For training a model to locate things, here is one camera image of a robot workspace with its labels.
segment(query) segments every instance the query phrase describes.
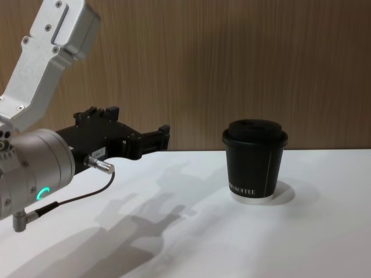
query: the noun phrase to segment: metal connector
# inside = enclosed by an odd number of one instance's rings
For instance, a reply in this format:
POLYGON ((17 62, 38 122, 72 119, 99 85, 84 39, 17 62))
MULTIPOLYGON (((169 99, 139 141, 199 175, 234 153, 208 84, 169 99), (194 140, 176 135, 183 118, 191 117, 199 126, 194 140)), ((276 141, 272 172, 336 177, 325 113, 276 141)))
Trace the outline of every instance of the metal connector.
POLYGON ((91 168, 98 169, 110 175, 115 171, 114 165, 98 160, 90 155, 86 157, 85 164, 91 168))

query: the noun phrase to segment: wood grain panel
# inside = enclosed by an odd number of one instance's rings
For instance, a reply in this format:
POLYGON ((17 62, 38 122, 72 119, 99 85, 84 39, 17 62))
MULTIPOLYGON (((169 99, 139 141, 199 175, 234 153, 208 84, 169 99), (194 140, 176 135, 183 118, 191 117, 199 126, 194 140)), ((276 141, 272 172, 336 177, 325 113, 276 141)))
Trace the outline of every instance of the wood grain panel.
MULTIPOLYGON (((172 149, 220 149, 242 118, 277 121, 289 148, 369 148, 371 1, 89 0, 103 19, 36 127, 121 107, 140 131, 169 123, 172 149)), ((41 0, 0 0, 0 91, 41 0)))

